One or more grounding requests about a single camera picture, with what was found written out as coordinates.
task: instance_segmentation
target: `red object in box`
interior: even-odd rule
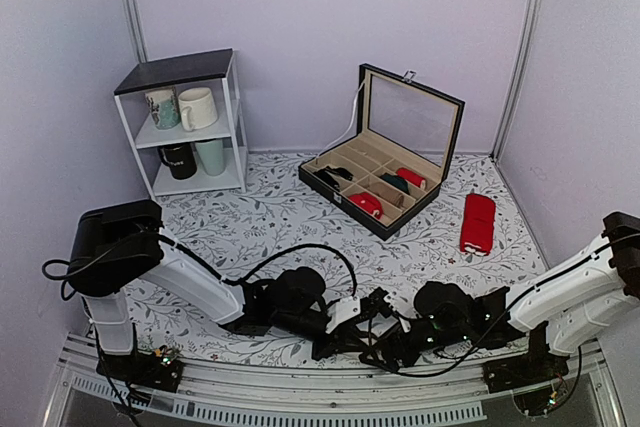
[[[424,177],[416,174],[415,172],[409,169],[405,169],[404,167],[401,167],[396,171],[396,174],[398,174],[407,182],[411,182],[416,187],[421,188],[422,190],[425,190],[427,188],[427,179],[425,179]]]
[[[349,197],[349,200],[376,219],[382,217],[382,204],[370,193],[353,194]]]
[[[493,222],[496,203],[480,194],[469,194],[464,205],[464,220],[460,234],[460,250],[487,255],[493,247]]]

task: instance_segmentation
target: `metal pole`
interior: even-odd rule
[[[520,89],[522,87],[522,79],[524,78],[526,72],[529,51],[531,50],[531,41],[533,38],[533,32],[535,30],[536,22],[538,20],[538,13],[540,10],[541,2],[542,0],[527,1],[527,12],[522,29],[522,36],[520,38],[518,57],[516,58],[515,68],[511,77],[511,84],[509,86],[507,102],[502,114],[502,119],[500,120],[498,134],[496,136],[496,140],[493,144],[493,150],[491,152],[491,156],[496,161],[496,164],[500,162],[500,158],[504,152],[507,138],[509,136],[509,130],[511,129],[511,124],[513,123],[518,98],[520,96]]]
[[[131,37],[131,45],[133,46],[136,59],[138,63],[147,62],[147,48],[142,34],[138,2],[137,0],[122,0],[122,4],[124,6],[127,26],[129,27],[129,36]]]

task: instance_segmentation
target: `light blue mug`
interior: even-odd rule
[[[222,139],[196,142],[196,152],[204,171],[213,177],[224,172],[224,145]]]
[[[172,129],[180,123],[180,110],[174,88],[154,90],[147,92],[144,96],[158,129]]]

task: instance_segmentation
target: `black box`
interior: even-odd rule
[[[414,82],[409,75],[403,77],[369,64],[360,66],[359,85],[356,136],[301,164],[298,175],[387,240],[438,197],[451,165],[464,102]],[[316,175],[327,166],[346,168],[353,179],[330,174],[338,183],[333,188]],[[402,191],[404,186],[399,189],[380,179],[383,174],[396,175],[399,168],[417,173],[426,180],[426,187],[407,182],[407,194]],[[379,219],[349,199],[363,192],[380,203]],[[380,197],[380,192],[387,200]]]

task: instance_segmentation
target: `light purple wall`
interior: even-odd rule
[[[0,425],[34,427],[67,331],[40,265],[83,211],[144,196],[110,92],[134,65],[120,0],[0,0]]]
[[[502,162],[553,265],[621,210],[640,216],[640,0],[543,0]],[[640,425],[639,312],[601,344]]]
[[[458,148],[491,150],[526,0],[139,0],[152,59],[233,47],[253,149],[318,149],[362,62],[467,101]]]

